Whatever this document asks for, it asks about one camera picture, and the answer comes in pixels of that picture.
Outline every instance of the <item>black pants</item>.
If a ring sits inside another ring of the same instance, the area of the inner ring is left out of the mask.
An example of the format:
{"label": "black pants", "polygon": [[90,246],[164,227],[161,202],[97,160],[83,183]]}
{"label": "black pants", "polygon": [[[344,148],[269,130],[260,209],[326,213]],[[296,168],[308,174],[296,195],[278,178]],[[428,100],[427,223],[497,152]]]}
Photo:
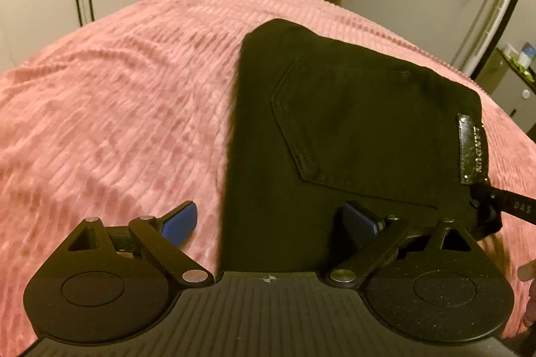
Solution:
{"label": "black pants", "polygon": [[337,210],[474,237],[457,115],[478,95],[430,69],[273,20],[245,37],[223,206],[221,268],[325,271],[354,250]]}

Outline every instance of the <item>ribbed pink bedspread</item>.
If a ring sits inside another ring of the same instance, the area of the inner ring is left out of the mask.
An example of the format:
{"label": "ribbed pink bedspread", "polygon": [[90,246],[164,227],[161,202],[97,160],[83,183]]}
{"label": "ribbed pink bedspread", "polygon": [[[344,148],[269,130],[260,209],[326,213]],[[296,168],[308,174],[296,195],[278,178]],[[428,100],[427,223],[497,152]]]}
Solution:
{"label": "ribbed pink bedspread", "polygon": [[[31,276],[85,217],[125,225],[191,199],[186,253],[215,270],[230,90],[244,35],[273,18],[429,67],[482,98],[490,177],[536,197],[536,145],[475,85],[381,26],[322,0],[145,0],[92,23],[0,77],[0,355],[35,336]],[[503,215],[511,276],[536,258],[536,227]],[[486,246],[492,252],[491,244]],[[529,284],[510,279],[524,328]]]}

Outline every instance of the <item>silver screw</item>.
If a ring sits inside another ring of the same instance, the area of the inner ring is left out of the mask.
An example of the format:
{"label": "silver screw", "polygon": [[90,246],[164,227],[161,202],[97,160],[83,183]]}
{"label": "silver screw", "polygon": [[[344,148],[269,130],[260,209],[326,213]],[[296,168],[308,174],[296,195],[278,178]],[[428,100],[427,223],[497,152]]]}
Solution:
{"label": "silver screw", "polygon": [[200,269],[191,269],[182,274],[182,279],[189,283],[201,283],[208,278],[206,271]]}
{"label": "silver screw", "polygon": [[330,277],[337,283],[351,283],[357,278],[355,272],[349,269],[335,269],[331,271]]}

